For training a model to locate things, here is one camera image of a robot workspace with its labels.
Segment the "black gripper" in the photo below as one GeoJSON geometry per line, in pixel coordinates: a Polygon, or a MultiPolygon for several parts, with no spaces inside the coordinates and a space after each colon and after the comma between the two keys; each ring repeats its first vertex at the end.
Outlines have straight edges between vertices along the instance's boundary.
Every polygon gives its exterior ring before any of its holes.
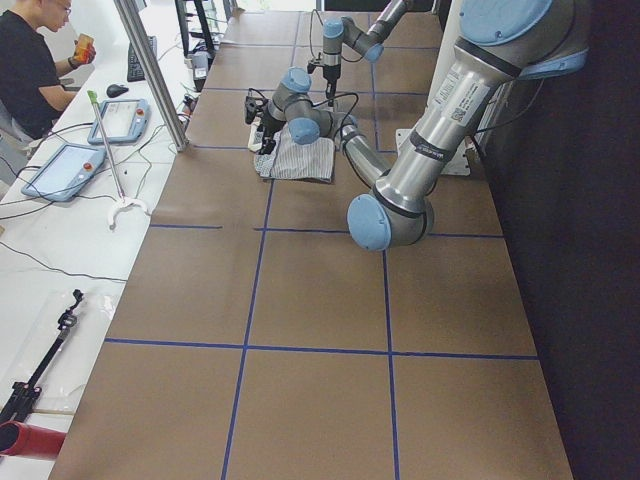
{"type": "Polygon", "coordinates": [[[326,80],[326,101],[329,107],[334,106],[337,83],[341,77],[341,65],[324,65],[323,78],[326,80]]]}
{"type": "Polygon", "coordinates": [[[275,135],[280,132],[286,124],[284,112],[275,102],[268,102],[263,107],[260,128],[262,130],[262,145],[259,150],[260,155],[270,155],[276,146],[275,135]]]}

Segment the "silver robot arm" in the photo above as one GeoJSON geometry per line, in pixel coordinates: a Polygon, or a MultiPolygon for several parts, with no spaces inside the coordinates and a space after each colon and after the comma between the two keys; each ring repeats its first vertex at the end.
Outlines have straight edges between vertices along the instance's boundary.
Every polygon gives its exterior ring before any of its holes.
{"type": "Polygon", "coordinates": [[[424,114],[389,164],[347,113],[322,109],[308,96],[310,71],[290,68],[270,98],[245,98],[245,121],[259,123],[261,152],[269,154],[283,128],[298,145],[334,141],[369,186],[351,201],[347,224],[363,249],[411,245],[429,233],[427,199],[459,145],[474,134],[503,84],[581,69],[588,53],[589,1],[465,1],[454,62],[424,114]]]}
{"type": "Polygon", "coordinates": [[[318,55],[312,55],[307,72],[311,74],[316,68],[322,70],[327,83],[325,96],[330,106],[334,104],[341,77],[343,46],[351,48],[361,59],[376,63],[383,53],[384,41],[413,6],[414,1],[390,1],[367,31],[361,30],[349,16],[331,18],[323,23],[322,50],[318,55]]]}

